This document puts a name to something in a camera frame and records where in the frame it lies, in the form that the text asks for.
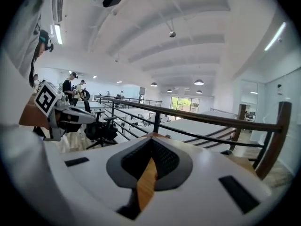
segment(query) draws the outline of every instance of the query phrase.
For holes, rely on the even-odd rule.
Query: chair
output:
[[[85,110],[87,112],[91,112],[89,102],[86,99],[83,99],[83,101],[85,105]],[[95,112],[95,114],[97,114],[96,121],[91,124],[87,124],[86,126],[85,134],[87,138],[89,138],[90,140],[96,140],[96,142],[87,147],[87,149],[90,149],[96,145],[103,146],[104,143],[112,145],[116,144],[116,142],[111,142],[117,136],[117,129],[113,127],[111,121],[116,119],[117,117],[107,117],[104,118],[104,120],[107,121],[106,123],[100,122],[100,114],[104,112],[105,111]]]

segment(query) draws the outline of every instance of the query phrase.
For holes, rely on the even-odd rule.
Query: air vent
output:
[[[63,20],[63,0],[57,0],[57,21]]]

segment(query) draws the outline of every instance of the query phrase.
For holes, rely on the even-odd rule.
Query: security camera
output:
[[[176,34],[175,34],[174,31],[171,31],[171,32],[169,33],[169,36],[170,36],[171,38],[174,38],[174,37],[176,36]]]

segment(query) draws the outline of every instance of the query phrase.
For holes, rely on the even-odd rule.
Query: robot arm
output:
[[[68,96],[47,81],[39,85],[34,103],[47,117],[51,137],[45,139],[48,141],[60,141],[65,131],[72,131],[72,128],[77,130],[81,124],[95,121],[91,113],[68,105]],[[55,118],[55,110],[61,113],[59,123]]]

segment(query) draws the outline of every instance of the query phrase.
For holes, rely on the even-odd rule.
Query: ceiling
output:
[[[248,1],[262,7],[256,0],[122,0],[112,8],[93,0],[63,0],[62,21],[58,22],[57,0],[47,0],[42,27],[50,32],[50,25],[59,23],[63,45],[56,44],[51,56],[43,54],[40,65],[146,88],[156,82],[161,92],[185,87],[195,94],[201,88],[210,96],[217,70],[225,66],[225,48],[244,41],[243,36],[253,37],[250,24],[239,29],[243,35],[237,40],[233,37],[238,31],[233,30],[233,23],[239,25],[245,19],[241,13]],[[260,34],[257,40],[266,32],[273,9],[258,9],[259,14],[263,10],[269,16],[262,31],[254,30]],[[171,31],[176,37],[169,37]],[[52,40],[57,43],[55,33]],[[247,53],[239,53],[240,61],[233,64],[242,66],[257,40],[246,43],[253,47],[245,47]],[[202,79],[204,86],[195,86],[196,79]]]

